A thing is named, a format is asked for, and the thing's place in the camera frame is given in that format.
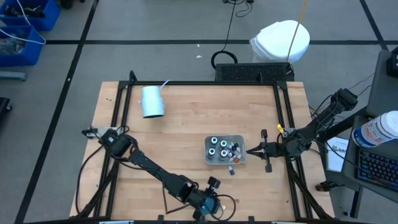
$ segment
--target wooden table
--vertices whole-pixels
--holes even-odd
[[[116,97],[117,82],[104,82],[99,93],[93,126],[109,126]],[[260,130],[267,129],[269,141],[275,141],[278,130],[277,110],[271,86],[165,86],[162,96],[166,114],[158,119],[142,118],[142,86],[133,86],[127,125],[128,134],[134,136],[146,156],[169,172],[183,174],[197,181],[204,190],[209,176],[220,179],[219,194],[229,194],[236,199],[237,208],[232,220],[248,220],[254,216],[261,220],[294,220],[290,189],[283,158],[271,159],[273,172],[266,173],[265,161],[247,156],[246,163],[234,166],[235,175],[230,175],[226,166],[209,166],[203,155],[206,136],[240,134],[246,149],[257,146]],[[288,83],[289,97],[297,128],[310,122],[307,98],[303,83]],[[287,115],[280,91],[280,98]],[[85,158],[99,144],[88,140]],[[104,151],[99,152],[86,165],[80,185],[80,209],[97,189],[103,165]],[[309,191],[325,211],[334,217],[330,195],[317,192],[315,185],[325,180],[319,154],[307,151],[302,154],[303,167]],[[147,172],[121,166],[114,198],[112,219],[155,220],[165,213],[161,183]],[[305,216],[302,194],[297,187],[300,211]],[[103,202],[101,214],[106,203]],[[167,195],[169,210],[182,204]],[[232,202],[222,199],[224,217],[231,213]],[[165,215],[165,220],[192,220],[193,208]],[[71,215],[76,214],[72,206]]]

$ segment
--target yellow tag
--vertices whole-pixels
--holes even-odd
[[[285,131],[280,124],[278,124],[278,130],[283,134]]]

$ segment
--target white paper sheet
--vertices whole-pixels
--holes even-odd
[[[348,140],[334,137],[328,141],[329,145],[342,157],[346,156]],[[341,172],[344,160],[337,156],[329,146],[327,146],[329,153],[326,155],[327,163],[326,169],[335,172]]]

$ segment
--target blue storage bin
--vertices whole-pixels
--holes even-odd
[[[60,6],[55,2],[55,0],[19,0],[19,2],[24,5],[24,2],[30,2],[44,7],[43,13],[44,18],[33,18],[27,17],[32,26],[35,27],[37,31],[50,31],[55,25],[58,16],[61,13]],[[0,7],[0,15],[4,15],[6,11],[6,6],[13,6],[20,9],[18,2],[16,0],[5,0],[3,5]],[[12,16],[0,16],[0,20],[3,21],[7,26],[24,26],[28,25],[23,16],[12,17]]]
[[[18,30],[22,30],[29,34],[28,40],[34,40],[40,43],[43,42],[43,38],[41,38],[39,33],[32,26],[0,27],[0,29],[8,34],[16,34]],[[0,32],[0,38],[9,37]],[[0,55],[0,67],[35,65],[39,60],[42,47],[42,44],[26,42],[24,50],[19,54]]]

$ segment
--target white mug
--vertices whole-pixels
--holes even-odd
[[[140,104],[144,118],[158,118],[165,113],[164,101],[160,95],[159,86],[143,87]]]

